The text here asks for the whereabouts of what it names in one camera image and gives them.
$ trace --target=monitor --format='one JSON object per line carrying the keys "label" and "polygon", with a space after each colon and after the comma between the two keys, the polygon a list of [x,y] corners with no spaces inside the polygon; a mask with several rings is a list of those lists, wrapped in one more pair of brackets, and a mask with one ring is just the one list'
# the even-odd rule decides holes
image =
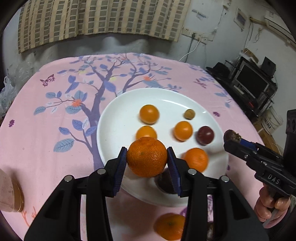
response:
{"label": "monitor", "polygon": [[265,91],[268,83],[256,71],[244,64],[236,80],[256,99]]}

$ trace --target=pink tablecloth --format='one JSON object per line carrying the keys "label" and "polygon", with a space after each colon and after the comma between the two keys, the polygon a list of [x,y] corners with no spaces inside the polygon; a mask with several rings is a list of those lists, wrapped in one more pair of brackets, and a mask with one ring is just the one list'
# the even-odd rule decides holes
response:
{"label": "pink tablecloth", "polygon": [[[64,176],[88,176],[103,166],[95,131],[100,113],[116,96],[135,88],[180,92],[212,113],[223,131],[233,129],[261,143],[231,96],[200,67],[136,53],[51,62],[22,88],[0,128],[0,168],[17,177],[25,196],[22,213],[3,214],[21,238]],[[254,207],[262,187],[254,172],[230,156],[227,174]],[[115,241],[163,240],[153,231],[155,220],[164,213],[182,213],[182,208],[146,204],[122,190],[107,204]],[[81,235],[86,240],[83,218]]]}

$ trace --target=white plate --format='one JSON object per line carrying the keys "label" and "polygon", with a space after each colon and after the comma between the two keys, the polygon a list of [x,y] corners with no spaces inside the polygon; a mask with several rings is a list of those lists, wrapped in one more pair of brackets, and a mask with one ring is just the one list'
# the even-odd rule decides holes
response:
{"label": "white plate", "polygon": [[[166,148],[173,147],[178,158],[187,150],[198,147],[204,149],[209,156],[209,164],[203,172],[205,176],[219,178],[225,174],[228,154],[223,148],[223,133],[218,123],[201,105],[192,99],[174,91],[143,88],[128,91],[114,100],[104,109],[97,128],[97,143],[104,164],[116,158],[122,146],[129,148],[135,140],[137,130],[144,126],[139,120],[139,111],[143,105],[152,104],[160,113],[159,120],[153,125],[157,138]],[[193,109],[195,118],[190,120],[193,130],[209,126],[215,133],[212,143],[207,146],[197,144],[194,134],[185,142],[178,142],[172,135],[172,129],[183,121],[187,109]],[[179,198],[176,194],[160,191],[153,178],[141,178],[126,166],[121,187],[132,196],[159,206],[182,207],[187,205],[188,198]]]}

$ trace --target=television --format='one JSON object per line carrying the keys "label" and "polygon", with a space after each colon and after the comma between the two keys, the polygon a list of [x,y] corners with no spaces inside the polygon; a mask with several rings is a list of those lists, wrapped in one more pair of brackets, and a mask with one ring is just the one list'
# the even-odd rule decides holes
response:
{"label": "television", "polygon": [[245,90],[257,100],[269,86],[269,83],[265,81],[264,77],[246,63],[242,63],[240,66],[240,71],[234,77],[234,84],[238,85],[237,87],[239,89]]}

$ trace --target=air conditioner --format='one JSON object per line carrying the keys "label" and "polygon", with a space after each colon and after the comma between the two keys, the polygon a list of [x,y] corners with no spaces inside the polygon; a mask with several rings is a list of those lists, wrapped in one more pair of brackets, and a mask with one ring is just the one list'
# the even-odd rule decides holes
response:
{"label": "air conditioner", "polygon": [[290,30],[285,25],[284,21],[280,16],[275,13],[267,10],[264,20],[266,22],[266,26],[280,37],[286,40],[287,43],[291,44],[294,48],[296,48],[296,41],[293,38]]}

